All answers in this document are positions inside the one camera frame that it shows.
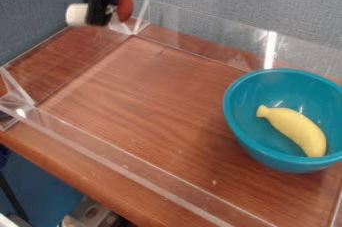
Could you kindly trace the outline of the clear acrylic barrier wall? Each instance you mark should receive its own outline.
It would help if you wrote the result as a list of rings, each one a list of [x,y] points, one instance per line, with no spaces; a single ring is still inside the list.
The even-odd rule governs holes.
[[[225,119],[229,86],[276,68],[342,85],[342,50],[146,0],[0,66],[0,141],[140,227],[342,227],[342,163],[279,171]]]

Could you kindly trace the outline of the blue plastic bowl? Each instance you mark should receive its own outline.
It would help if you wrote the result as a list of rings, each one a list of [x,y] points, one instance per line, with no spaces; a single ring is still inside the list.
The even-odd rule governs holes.
[[[250,156],[291,173],[342,163],[342,85],[276,68],[240,77],[224,95],[228,125]]]

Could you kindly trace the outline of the brown and white toy mushroom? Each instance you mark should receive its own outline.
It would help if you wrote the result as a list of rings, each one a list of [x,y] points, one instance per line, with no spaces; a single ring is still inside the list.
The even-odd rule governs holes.
[[[89,9],[87,3],[75,3],[69,6],[66,11],[66,22],[69,26],[89,25],[86,22],[87,9]],[[116,12],[113,14],[109,24],[110,23],[124,24],[132,18],[133,12],[134,12],[134,0],[118,0]]]

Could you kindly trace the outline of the grey metal bracket under table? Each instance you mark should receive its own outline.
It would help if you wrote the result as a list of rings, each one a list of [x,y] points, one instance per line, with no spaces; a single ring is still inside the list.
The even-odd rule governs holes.
[[[114,227],[120,216],[106,206],[85,198],[62,220],[62,227]]]

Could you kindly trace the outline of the yellow toy banana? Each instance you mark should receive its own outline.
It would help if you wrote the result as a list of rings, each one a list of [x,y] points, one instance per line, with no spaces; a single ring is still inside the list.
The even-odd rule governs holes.
[[[300,146],[308,157],[323,157],[327,154],[327,135],[305,115],[289,108],[269,108],[261,105],[257,116],[268,119],[273,127]]]

